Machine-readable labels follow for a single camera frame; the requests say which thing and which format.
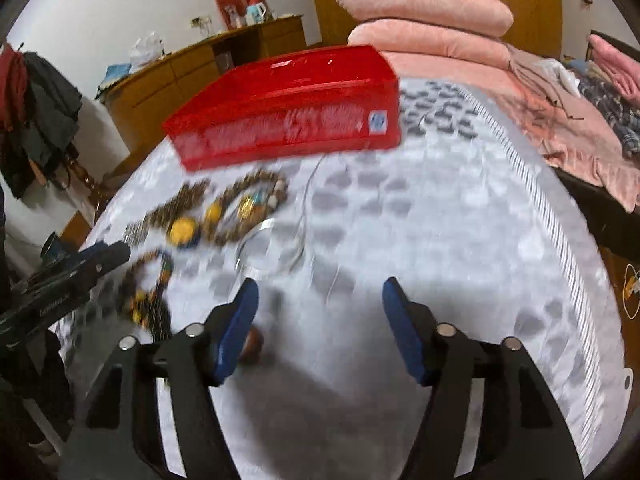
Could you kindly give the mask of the blue cloth on cabinet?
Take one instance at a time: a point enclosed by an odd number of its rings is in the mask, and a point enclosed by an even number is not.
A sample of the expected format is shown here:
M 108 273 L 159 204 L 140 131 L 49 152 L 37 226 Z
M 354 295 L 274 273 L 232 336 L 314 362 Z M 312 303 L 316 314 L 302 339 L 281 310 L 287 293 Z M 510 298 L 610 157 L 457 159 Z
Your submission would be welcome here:
M 122 79 L 127 78 L 130 74 L 130 70 L 130 63 L 113 64 L 107 66 L 102 81 L 96 87 L 96 96 L 94 98 L 98 100 L 103 93 L 107 92 L 108 89 L 114 87 L 114 85 L 118 84 Z

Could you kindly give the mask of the grey leaf pattern table cloth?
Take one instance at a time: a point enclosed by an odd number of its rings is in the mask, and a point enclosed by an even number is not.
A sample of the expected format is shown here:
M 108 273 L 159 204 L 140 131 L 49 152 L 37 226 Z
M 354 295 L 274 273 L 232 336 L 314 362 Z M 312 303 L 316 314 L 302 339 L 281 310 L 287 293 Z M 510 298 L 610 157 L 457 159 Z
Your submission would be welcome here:
M 382 306 L 406 294 L 469 337 L 523 341 L 585 470 L 622 430 L 624 344 L 614 292 L 573 197 L 521 130 L 478 90 L 401 85 L 389 151 L 280 158 L 276 219 L 303 220 L 287 274 L 258 281 L 258 364 L 213 390 L 245 479 L 393 479 L 428 398 L 408 375 Z M 236 246 L 175 250 L 175 330 L 229 301 Z

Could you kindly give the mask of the pink folded blanket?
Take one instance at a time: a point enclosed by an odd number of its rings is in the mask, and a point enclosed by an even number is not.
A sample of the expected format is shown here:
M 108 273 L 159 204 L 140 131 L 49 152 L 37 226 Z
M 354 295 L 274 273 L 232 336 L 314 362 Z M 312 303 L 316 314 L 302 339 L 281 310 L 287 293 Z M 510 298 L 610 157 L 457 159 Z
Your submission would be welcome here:
M 590 35 L 588 42 L 594 60 L 612 79 L 616 90 L 628 102 L 639 106 L 639 63 L 598 35 Z

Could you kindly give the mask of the red photo frames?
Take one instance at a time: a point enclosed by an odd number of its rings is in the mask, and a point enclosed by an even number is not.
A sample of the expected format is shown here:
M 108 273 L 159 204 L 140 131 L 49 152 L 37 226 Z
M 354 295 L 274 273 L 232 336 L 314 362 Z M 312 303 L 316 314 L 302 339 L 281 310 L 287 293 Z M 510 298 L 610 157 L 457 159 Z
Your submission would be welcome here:
M 248 0 L 215 0 L 218 6 L 218 10 L 221 14 L 222 20 L 228 30 L 240 29 L 246 26 L 253 26 L 247 24 L 246 21 L 246 6 Z M 272 12 L 268 6 L 267 0 L 262 0 L 265 6 L 268 8 L 267 21 L 273 19 Z

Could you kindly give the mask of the plaid folded clothes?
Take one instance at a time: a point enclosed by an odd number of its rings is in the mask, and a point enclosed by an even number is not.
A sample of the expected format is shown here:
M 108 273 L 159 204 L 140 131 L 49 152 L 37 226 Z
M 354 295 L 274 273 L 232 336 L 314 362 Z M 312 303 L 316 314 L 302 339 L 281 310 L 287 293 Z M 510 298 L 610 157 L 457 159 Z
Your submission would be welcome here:
M 639 160 L 639 110 L 630 105 L 608 82 L 580 76 L 578 90 L 603 116 L 620 140 L 623 155 Z

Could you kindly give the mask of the lower pink folded quilt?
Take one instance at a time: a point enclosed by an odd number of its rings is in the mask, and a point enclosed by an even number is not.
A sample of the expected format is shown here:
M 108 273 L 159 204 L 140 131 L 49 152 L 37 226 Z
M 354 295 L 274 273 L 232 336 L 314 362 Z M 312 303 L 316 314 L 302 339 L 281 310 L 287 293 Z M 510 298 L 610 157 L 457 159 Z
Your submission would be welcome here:
M 356 26 L 347 38 L 350 46 L 370 44 L 385 52 L 455 58 L 506 70 L 511 53 L 497 39 L 430 24 L 382 18 Z

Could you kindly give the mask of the white plastic bag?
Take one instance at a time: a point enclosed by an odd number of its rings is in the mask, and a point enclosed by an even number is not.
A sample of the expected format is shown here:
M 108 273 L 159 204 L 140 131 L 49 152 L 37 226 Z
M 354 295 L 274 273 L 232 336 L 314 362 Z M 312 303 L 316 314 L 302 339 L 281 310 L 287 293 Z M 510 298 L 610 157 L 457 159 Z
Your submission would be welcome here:
M 130 72 L 135 73 L 160 60 L 165 55 L 163 40 L 156 32 L 139 38 L 129 50 Z

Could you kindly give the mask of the red jacket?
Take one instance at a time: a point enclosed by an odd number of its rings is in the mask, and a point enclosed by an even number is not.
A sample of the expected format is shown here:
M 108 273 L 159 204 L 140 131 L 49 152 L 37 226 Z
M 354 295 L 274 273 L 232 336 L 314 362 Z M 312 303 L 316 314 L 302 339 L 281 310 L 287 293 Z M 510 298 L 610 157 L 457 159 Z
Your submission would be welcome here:
M 24 56 L 2 44 L 0 56 L 1 129 L 11 131 L 26 120 L 28 73 Z

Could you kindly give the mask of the wooden coat stand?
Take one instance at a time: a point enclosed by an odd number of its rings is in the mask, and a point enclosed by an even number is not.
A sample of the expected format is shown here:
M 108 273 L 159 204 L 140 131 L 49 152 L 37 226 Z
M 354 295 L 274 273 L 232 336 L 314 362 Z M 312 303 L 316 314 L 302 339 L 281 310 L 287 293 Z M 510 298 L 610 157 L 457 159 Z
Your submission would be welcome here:
M 66 195 L 89 226 L 94 226 L 116 191 L 98 182 L 89 171 L 81 166 L 78 157 L 64 154 L 62 162 L 53 172 L 46 174 L 36 162 L 29 159 L 29 166 L 36 181 L 43 186 L 52 184 Z

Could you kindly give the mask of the silver bangle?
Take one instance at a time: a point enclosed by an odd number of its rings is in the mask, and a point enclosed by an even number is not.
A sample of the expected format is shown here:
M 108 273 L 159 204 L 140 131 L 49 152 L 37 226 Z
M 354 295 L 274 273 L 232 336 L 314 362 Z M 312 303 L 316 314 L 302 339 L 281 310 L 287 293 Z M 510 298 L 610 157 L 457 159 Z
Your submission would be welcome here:
M 304 253 L 305 223 L 269 218 L 239 242 L 235 269 L 258 281 L 287 274 Z

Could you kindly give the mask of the dark grey coat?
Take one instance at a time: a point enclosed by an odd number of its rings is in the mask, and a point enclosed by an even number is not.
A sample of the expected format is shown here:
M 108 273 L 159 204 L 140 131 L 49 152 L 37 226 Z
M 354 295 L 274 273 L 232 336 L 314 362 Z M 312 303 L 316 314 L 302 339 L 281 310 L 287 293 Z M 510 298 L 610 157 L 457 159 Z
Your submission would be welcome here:
M 19 200 L 36 180 L 29 159 L 50 174 L 65 153 L 75 151 L 82 94 L 45 58 L 17 52 L 24 56 L 28 73 L 26 120 L 11 131 L 1 129 L 1 175 Z

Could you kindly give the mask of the blue electric kettle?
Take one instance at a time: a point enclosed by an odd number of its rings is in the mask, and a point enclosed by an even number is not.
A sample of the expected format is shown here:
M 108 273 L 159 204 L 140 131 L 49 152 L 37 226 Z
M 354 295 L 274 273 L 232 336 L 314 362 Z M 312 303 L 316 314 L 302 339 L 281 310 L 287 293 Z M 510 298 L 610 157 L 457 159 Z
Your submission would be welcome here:
M 246 21 L 249 25 L 262 24 L 267 21 L 268 8 L 262 0 L 248 0 L 246 6 Z

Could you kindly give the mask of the red tin box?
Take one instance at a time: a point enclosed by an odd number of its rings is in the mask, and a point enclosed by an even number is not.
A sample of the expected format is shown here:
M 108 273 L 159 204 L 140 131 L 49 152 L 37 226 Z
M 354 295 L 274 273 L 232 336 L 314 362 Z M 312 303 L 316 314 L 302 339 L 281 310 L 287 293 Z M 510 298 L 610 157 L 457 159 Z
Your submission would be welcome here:
M 295 52 L 220 76 L 166 119 L 185 170 L 401 142 L 399 81 L 371 46 Z

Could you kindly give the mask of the pink bed sheet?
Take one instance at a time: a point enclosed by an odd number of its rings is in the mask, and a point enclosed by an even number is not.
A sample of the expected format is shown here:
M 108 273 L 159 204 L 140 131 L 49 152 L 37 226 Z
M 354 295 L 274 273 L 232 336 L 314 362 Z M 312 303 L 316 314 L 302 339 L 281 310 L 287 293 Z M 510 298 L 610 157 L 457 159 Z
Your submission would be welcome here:
M 600 112 L 585 99 L 577 116 L 529 90 L 512 73 L 440 56 L 385 52 L 398 76 L 445 79 L 484 92 L 525 134 L 548 165 L 604 188 L 624 211 L 639 209 L 639 168 L 623 158 L 622 144 Z

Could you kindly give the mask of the wooden sideboard cabinet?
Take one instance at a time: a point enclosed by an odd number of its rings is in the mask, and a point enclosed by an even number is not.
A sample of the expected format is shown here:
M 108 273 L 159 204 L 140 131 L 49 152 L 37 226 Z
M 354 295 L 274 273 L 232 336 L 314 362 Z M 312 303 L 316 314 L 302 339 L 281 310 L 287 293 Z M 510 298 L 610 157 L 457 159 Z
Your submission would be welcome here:
M 224 72 L 306 47 L 299 15 L 276 18 L 165 55 L 116 81 L 99 101 L 128 151 L 147 153 L 163 140 L 164 121 Z

